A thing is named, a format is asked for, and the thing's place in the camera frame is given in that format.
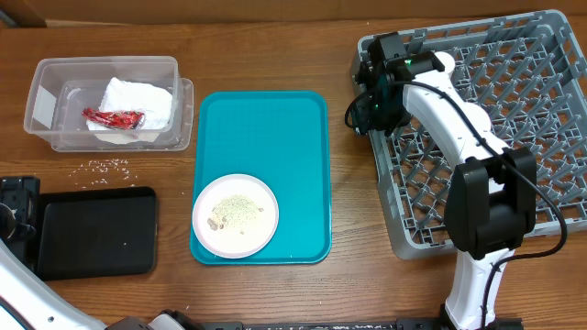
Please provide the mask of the clear plastic bin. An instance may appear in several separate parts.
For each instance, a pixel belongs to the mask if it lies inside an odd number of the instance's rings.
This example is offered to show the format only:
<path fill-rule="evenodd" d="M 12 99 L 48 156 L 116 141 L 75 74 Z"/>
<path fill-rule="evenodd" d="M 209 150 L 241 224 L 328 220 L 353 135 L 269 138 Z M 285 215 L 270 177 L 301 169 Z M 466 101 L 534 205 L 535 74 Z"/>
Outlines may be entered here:
<path fill-rule="evenodd" d="M 84 108 L 98 111 L 106 86 L 120 81 L 149 83 L 172 94 L 172 114 L 159 130 L 89 130 Z M 181 151 L 191 141 L 194 122 L 194 85 L 181 77 L 178 62 L 169 56 L 77 57 L 42 60 L 28 93 L 24 129 L 42 138 L 58 152 Z M 159 133 L 153 142 L 116 145 L 96 134 Z"/>

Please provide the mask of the pink small bowl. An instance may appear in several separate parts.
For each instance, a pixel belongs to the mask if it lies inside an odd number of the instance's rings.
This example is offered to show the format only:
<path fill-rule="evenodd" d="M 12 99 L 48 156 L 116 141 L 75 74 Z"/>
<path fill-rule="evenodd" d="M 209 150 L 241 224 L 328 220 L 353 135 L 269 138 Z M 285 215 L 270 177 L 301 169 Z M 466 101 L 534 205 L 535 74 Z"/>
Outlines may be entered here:
<path fill-rule="evenodd" d="M 475 103 L 466 103 L 465 114 L 479 133 L 490 133 L 492 122 L 485 110 Z"/>

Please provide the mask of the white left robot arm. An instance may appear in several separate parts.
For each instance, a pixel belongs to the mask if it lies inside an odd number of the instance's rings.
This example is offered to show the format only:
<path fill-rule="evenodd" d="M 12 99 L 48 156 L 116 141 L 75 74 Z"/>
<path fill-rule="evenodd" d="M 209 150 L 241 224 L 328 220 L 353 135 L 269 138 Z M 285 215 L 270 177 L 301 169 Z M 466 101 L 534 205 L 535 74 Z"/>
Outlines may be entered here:
<path fill-rule="evenodd" d="M 411 265 L 392 254 L 374 189 L 369 146 L 342 126 L 352 91 L 347 67 L 355 33 L 293 25 L 11 29 L 1 34 L 1 172 L 37 174 L 43 192 L 79 186 L 85 154 L 57 153 L 25 132 L 23 118 L 40 60 L 169 55 L 198 97 L 229 88 L 311 89 L 326 98 L 331 138 L 333 247 L 315 265 L 212 267 L 188 248 L 194 148 L 130 153 L 132 180 L 159 199 L 154 271 L 44 283 L 1 252 L 4 329 L 102 329 L 126 316 L 174 328 L 165 309 L 204 322 L 390 321 L 416 307 Z"/>

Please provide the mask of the spilled rice grains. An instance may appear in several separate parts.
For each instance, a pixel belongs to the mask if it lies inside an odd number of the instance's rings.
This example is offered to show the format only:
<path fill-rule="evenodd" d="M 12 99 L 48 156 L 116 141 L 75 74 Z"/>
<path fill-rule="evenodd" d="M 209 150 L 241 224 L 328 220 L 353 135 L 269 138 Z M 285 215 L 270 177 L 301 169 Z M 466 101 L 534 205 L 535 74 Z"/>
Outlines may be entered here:
<path fill-rule="evenodd" d="M 121 158 L 90 159 L 75 164 L 66 178 L 80 190 L 135 187 L 138 181 L 129 160 Z"/>

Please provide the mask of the white napkin in bin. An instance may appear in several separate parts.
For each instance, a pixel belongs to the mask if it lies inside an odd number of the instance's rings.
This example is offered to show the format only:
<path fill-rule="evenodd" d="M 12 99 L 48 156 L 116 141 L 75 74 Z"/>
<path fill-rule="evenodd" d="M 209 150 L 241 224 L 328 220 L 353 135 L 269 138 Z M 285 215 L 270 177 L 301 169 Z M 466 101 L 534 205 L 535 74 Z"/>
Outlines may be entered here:
<path fill-rule="evenodd" d="M 172 114 L 172 94 L 163 88 L 143 82 L 120 81 L 113 77 L 106 86 L 99 112 L 137 111 L 144 114 L 138 129 L 159 130 L 165 128 Z M 111 128 L 86 120 L 89 130 L 111 131 Z M 96 134 L 96 138 L 116 145 L 134 142 L 153 142 L 159 133 L 135 135 Z"/>

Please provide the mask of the red snack wrapper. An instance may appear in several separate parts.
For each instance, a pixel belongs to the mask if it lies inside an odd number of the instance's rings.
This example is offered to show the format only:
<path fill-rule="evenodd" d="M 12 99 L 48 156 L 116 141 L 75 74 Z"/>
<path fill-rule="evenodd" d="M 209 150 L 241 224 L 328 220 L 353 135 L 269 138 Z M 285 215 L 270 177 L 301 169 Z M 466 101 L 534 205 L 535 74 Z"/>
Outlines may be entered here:
<path fill-rule="evenodd" d="M 103 127 L 132 130 L 141 126 L 145 115 L 138 111 L 100 112 L 93 108 L 84 108 L 82 116 Z"/>

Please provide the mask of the pink plate with rice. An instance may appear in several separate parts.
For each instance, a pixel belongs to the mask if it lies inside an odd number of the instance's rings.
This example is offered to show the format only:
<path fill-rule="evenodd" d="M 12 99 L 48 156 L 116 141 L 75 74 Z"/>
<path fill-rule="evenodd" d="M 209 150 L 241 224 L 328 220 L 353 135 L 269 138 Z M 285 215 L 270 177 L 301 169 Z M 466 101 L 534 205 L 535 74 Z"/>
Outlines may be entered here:
<path fill-rule="evenodd" d="M 210 182 L 192 211 L 194 234 L 205 250 L 224 259 L 243 259 L 261 251 L 279 224 L 279 205 L 270 187 L 246 174 Z"/>

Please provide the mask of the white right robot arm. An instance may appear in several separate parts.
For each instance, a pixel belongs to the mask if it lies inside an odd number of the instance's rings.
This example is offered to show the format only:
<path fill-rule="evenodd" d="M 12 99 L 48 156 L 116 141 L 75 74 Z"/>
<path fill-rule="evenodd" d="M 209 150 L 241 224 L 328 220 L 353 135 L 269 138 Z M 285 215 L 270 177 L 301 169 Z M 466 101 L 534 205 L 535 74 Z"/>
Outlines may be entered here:
<path fill-rule="evenodd" d="M 492 132 L 477 104 L 464 101 L 450 81 L 456 63 L 446 52 L 428 51 L 362 63 L 365 85 L 345 113 L 347 127 L 391 134 L 416 118 L 452 170 L 444 226 L 458 250 L 455 279 L 443 307 L 450 329 L 498 329 L 494 303 L 505 266 L 559 252 L 568 226 L 561 210 L 537 186 L 537 162 L 528 148 L 510 148 Z M 536 224 L 542 200 L 559 221 L 560 237 L 546 251 L 516 254 Z"/>

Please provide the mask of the grey dishwasher rack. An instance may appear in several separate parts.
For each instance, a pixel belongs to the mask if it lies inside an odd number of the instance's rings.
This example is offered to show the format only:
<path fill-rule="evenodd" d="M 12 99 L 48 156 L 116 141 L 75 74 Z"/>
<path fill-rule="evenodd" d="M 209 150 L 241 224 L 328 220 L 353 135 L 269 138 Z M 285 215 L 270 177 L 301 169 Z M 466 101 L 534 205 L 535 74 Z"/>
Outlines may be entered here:
<path fill-rule="evenodd" d="M 537 159 L 537 183 L 571 232 L 586 227 L 586 59 L 559 11 L 404 30 L 409 53 L 444 51 L 460 97 L 481 106 L 493 133 Z M 369 134 L 393 253 L 422 259 L 454 251 L 444 227 L 451 169 L 413 119 Z"/>

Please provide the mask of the white paper cup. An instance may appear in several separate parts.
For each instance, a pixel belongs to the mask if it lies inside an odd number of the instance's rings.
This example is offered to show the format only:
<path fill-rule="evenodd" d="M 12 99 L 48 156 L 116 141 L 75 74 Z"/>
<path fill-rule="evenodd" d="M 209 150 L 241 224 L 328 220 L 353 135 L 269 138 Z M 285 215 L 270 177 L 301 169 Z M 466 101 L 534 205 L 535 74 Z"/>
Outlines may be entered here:
<path fill-rule="evenodd" d="M 445 70 L 444 72 L 448 75 L 451 76 L 452 73 L 454 72 L 455 68 L 456 68 L 456 62 L 453 59 L 453 57 L 444 51 L 437 51 L 435 53 L 435 56 L 440 60 L 440 62 L 443 64 Z"/>

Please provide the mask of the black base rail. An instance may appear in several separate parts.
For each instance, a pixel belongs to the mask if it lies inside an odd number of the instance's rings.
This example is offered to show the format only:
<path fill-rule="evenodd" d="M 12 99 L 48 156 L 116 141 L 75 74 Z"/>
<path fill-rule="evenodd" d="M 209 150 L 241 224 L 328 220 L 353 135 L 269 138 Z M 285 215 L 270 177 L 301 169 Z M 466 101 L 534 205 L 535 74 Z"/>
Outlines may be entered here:
<path fill-rule="evenodd" d="M 403 318 L 382 322 L 243 324 L 241 322 L 201 323 L 205 330 L 449 330 L 453 325 L 441 318 Z"/>

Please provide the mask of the teal plastic tray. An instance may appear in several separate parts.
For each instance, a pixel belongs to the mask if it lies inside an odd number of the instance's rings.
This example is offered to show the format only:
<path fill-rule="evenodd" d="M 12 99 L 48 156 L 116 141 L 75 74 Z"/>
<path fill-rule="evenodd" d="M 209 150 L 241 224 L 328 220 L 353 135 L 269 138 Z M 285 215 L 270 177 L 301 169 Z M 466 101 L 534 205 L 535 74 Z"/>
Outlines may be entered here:
<path fill-rule="evenodd" d="M 315 264 L 332 246 L 327 103 L 312 91 L 217 92 L 201 103 L 194 194 L 213 180 L 247 174 L 279 207 L 271 241 L 245 258 L 221 258 L 190 235 L 205 265 Z"/>

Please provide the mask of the black waste tray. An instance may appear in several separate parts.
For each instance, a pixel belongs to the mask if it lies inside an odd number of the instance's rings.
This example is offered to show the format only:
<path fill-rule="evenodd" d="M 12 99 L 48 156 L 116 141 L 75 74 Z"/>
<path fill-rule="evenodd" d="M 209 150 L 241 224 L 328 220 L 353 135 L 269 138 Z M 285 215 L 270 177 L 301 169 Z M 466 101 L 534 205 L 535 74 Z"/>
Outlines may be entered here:
<path fill-rule="evenodd" d="M 146 186 L 40 196 L 44 281 L 143 274 L 157 257 L 158 199 Z"/>

